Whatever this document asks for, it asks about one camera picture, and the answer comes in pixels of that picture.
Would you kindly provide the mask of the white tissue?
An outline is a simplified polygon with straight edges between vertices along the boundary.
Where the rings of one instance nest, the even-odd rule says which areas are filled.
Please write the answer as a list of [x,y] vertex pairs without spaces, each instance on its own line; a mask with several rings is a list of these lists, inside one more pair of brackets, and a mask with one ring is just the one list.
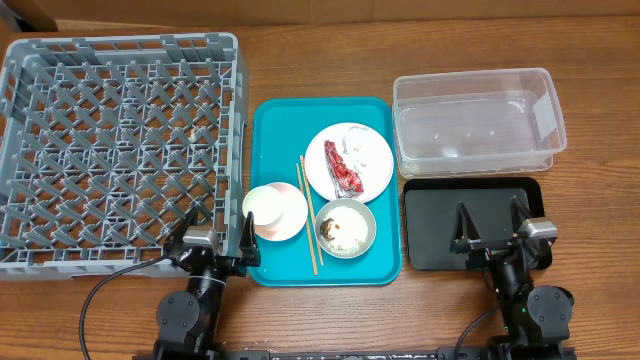
[[357,172],[363,172],[367,165],[363,149],[368,142],[369,130],[363,126],[351,126],[342,139],[343,154]]

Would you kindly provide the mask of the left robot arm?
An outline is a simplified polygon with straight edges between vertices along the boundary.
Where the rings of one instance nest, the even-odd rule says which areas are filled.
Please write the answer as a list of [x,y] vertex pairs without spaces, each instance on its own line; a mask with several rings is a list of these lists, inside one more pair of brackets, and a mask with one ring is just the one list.
[[244,277],[261,264],[254,215],[244,218],[236,256],[223,255],[217,232],[199,226],[200,211],[190,210],[166,239],[163,250],[172,264],[189,273],[186,289],[167,295],[158,305],[159,326],[154,359],[221,359],[214,342],[223,293],[230,277]]

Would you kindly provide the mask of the pink shallow bowl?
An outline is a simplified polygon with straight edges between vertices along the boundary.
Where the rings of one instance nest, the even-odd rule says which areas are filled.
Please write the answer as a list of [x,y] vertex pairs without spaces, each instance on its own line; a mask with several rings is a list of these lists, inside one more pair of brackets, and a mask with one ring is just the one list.
[[272,227],[256,226],[256,233],[263,239],[273,242],[293,238],[305,226],[305,203],[302,193],[295,186],[285,182],[267,184],[276,188],[282,195],[284,214]]

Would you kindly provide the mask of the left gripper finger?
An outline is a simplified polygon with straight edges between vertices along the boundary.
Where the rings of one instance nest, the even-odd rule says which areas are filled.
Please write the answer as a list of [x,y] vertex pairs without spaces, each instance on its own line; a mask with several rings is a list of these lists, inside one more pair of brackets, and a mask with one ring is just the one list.
[[185,215],[185,217],[173,228],[173,230],[166,237],[163,249],[172,250],[177,244],[183,243],[183,238],[189,227],[195,226],[198,223],[199,210],[196,207],[192,207]]
[[256,241],[254,214],[251,211],[245,216],[239,249],[242,252],[243,259],[260,258],[260,250]]

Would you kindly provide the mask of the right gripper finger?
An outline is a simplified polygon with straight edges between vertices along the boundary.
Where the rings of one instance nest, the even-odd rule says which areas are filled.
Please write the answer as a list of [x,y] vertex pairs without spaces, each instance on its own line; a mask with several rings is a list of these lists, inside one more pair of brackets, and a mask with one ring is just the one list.
[[531,217],[527,206],[516,196],[510,199],[510,214],[513,233],[518,234],[521,225]]
[[454,243],[474,243],[480,241],[480,235],[463,202],[459,202],[456,208],[456,221],[454,228]]

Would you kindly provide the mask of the brown food scrap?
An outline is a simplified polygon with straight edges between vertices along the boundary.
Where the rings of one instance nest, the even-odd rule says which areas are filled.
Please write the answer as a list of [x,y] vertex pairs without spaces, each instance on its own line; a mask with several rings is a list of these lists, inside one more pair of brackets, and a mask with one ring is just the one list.
[[333,219],[325,219],[320,226],[321,235],[327,241],[332,241],[336,238],[340,230],[340,225]]

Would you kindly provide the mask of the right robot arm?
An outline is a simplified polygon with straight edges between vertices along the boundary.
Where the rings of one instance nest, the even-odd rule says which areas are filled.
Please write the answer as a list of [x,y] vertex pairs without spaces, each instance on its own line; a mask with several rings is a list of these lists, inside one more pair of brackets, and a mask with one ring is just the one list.
[[505,240],[484,240],[464,203],[456,209],[450,251],[466,255],[466,268],[481,272],[497,304],[468,325],[457,340],[453,357],[481,322],[499,313],[506,334],[493,336],[477,355],[479,359],[573,359],[562,342],[570,337],[569,323],[575,300],[557,286],[535,286],[531,271],[551,254],[558,236],[556,225],[534,217],[523,202],[510,200],[512,234]]

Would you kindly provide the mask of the white paper cup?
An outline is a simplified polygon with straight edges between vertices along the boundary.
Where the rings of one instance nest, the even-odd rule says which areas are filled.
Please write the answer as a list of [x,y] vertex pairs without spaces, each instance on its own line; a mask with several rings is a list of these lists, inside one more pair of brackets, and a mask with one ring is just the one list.
[[245,217],[252,214],[256,226],[272,227],[284,214],[282,195],[274,187],[258,186],[244,197],[242,211]]

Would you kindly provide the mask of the grey bowl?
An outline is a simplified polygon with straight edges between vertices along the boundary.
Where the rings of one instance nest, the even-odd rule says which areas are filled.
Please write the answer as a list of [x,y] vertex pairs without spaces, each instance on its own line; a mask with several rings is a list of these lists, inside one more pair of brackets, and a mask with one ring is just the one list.
[[[349,253],[349,254],[340,254],[337,253],[335,251],[333,251],[329,244],[328,241],[326,239],[324,239],[321,235],[321,231],[320,231],[320,226],[321,223],[327,218],[327,214],[333,210],[336,207],[339,206],[346,206],[346,207],[350,207],[355,209],[356,211],[358,211],[366,220],[367,226],[368,226],[368,235],[366,237],[366,240],[364,242],[364,244],[362,245],[361,248],[359,248],[357,251]],[[377,232],[377,224],[375,221],[375,218],[373,216],[373,213],[371,212],[371,210],[363,203],[355,200],[355,199],[349,199],[349,198],[340,198],[340,199],[335,199],[332,200],[330,202],[328,202],[327,204],[325,204],[321,210],[318,212],[318,214],[316,215],[316,226],[315,226],[315,230],[317,233],[317,238],[319,241],[319,244],[322,248],[323,251],[325,251],[327,254],[335,257],[335,258],[339,258],[339,259],[352,259],[352,258],[356,258],[359,257],[361,255],[363,255],[364,253],[366,253],[369,248],[373,245],[375,237],[376,237],[376,232]]]

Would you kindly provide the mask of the white rice pile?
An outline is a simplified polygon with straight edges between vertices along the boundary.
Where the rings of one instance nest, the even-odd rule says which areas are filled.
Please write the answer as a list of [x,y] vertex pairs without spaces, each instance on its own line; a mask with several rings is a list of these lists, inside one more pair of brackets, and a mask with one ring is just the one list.
[[349,254],[362,247],[368,235],[368,226],[365,218],[358,211],[339,206],[331,210],[327,218],[333,218],[340,225],[336,238],[328,241],[333,251]]

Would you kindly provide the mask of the red foil snack wrapper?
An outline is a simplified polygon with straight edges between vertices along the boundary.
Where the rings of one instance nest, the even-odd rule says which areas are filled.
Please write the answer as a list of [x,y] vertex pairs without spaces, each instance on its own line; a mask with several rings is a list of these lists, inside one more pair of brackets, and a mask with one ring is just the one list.
[[364,187],[358,173],[347,167],[334,142],[324,141],[324,154],[336,197],[355,198],[362,194]]

